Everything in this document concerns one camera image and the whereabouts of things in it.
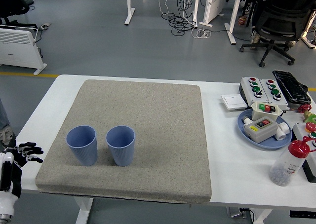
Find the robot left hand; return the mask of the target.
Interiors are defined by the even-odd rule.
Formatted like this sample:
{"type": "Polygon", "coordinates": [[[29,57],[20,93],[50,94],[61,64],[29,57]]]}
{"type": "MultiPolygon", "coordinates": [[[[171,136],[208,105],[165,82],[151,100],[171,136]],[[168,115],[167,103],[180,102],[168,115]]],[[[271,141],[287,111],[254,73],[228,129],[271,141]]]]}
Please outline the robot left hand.
{"type": "Polygon", "coordinates": [[[29,161],[42,163],[44,151],[36,143],[26,142],[8,147],[0,153],[0,222],[10,222],[14,204],[20,198],[22,167],[29,161]]]}

